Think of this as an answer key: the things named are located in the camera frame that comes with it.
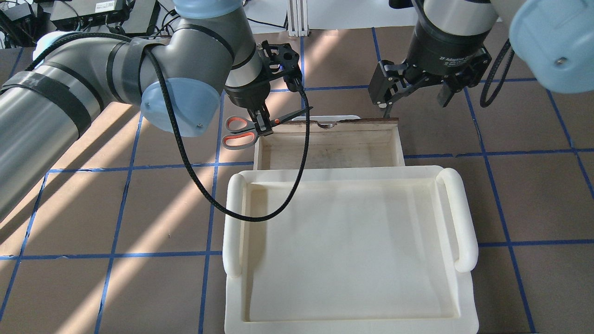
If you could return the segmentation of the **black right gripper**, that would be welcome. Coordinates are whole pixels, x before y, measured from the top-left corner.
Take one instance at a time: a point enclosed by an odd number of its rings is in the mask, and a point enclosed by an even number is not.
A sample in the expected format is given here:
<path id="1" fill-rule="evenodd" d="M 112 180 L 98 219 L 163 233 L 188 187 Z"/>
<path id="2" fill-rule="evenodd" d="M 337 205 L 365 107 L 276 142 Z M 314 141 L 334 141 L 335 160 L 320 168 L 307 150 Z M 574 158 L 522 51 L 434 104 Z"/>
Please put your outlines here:
<path id="1" fill-rule="evenodd" d="M 405 61 L 380 60 L 368 85 L 371 101 L 383 118 L 390 118 L 394 103 L 421 86 L 443 84 L 437 101 L 446 107 L 454 95 L 481 81 L 491 55 L 484 46 L 487 34 L 458 36 L 443 32 L 428 21 L 418 21 Z"/>

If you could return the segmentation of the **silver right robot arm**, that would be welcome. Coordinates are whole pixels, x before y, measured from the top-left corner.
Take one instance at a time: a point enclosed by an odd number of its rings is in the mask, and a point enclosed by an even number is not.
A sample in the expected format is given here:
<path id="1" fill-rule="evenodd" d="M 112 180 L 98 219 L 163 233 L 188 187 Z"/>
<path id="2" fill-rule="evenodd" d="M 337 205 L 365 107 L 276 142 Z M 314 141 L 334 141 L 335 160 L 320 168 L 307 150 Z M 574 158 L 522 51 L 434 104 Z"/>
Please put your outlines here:
<path id="1" fill-rule="evenodd" d="M 369 83 L 371 102 L 386 118 L 396 101 L 432 85 L 441 86 L 445 107 L 484 74 L 480 104 L 489 106 L 515 56 L 550 91 L 593 89 L 591 0 L 392 0 L 390 6 L 414 7 L 418 21 L 405 61 L 379 61 Z"/>

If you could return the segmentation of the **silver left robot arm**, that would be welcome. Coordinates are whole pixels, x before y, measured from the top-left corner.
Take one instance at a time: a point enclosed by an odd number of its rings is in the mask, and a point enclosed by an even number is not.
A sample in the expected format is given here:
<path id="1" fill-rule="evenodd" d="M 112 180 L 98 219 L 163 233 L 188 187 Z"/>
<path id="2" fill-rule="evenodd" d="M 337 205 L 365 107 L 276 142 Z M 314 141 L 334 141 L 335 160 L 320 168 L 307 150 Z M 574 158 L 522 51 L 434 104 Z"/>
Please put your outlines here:
<path id="1" fill-rule="evenodd" d="M 112 102 L 133 104 L 183 137 L 202 135 L 223 92 L 251 115 L 270 84 L 239 0 L 176 0 L 169 42 L 104 32 L 51 32 L 38 57 L 1 87 L 1 218 L 6 218 Z"/>

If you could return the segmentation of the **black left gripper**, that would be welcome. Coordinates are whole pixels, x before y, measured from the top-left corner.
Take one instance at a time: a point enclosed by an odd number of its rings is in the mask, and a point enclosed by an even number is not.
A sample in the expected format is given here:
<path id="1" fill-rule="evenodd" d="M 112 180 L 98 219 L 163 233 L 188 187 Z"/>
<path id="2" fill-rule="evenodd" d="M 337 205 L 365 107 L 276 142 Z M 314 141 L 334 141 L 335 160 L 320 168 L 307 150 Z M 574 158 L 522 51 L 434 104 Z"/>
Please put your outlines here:
<path id="1" fill-rule="evenodd" d="M 273 133 L 273 125 L 270 121 L 270 113 L 265 101 L 270 93 L 270 82 L 256 79 L 246 85 L 225 84 L 225 93 L 230 101 L 237 107 L 247 109 L 251 119 L 250 129 L 255 138 L 267 136 Z"/>

